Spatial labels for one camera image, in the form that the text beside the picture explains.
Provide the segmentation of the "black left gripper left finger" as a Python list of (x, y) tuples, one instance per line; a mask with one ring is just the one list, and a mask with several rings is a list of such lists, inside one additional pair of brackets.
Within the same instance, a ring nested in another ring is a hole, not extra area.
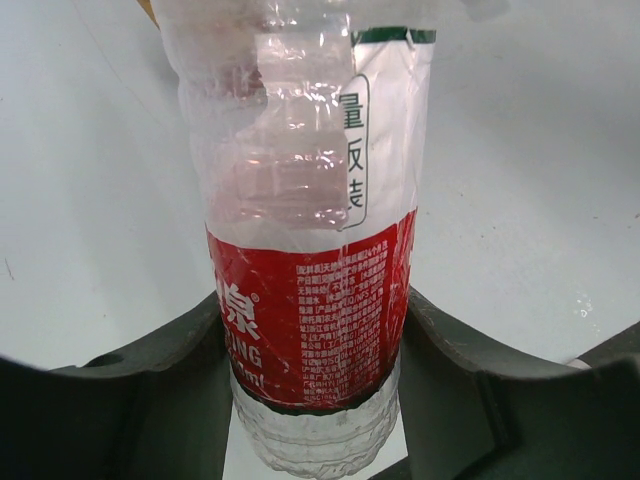
[(219, 479), (231, 419), (216, 296), (82, 367), (1, 362), (5, 479)]

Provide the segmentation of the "amber tea bottle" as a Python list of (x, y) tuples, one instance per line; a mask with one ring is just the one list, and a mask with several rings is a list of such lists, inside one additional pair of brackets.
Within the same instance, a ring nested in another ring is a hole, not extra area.
[(153, 8), (150, 0), (137, 0), (139, 6), (143, 9), (149, 19), (153, 22), (153, 24), (158, 27), (158, 22), (156, 20), (155, 14), (153, 12)]

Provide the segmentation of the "red cap water bottle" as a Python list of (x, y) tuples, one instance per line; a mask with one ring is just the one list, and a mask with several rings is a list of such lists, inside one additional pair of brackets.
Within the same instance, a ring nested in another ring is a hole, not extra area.
[(339, 479), (399, 411), (432, 1), (155, 1), (231, 388), (270, 468)]

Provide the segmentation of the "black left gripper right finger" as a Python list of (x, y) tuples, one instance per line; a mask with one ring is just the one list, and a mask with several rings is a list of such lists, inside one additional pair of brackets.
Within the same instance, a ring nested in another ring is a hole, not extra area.
[(639, 329), (558, 364), (412, 291), (400, 404), (407, 455), (385, 479), (635, 479)]

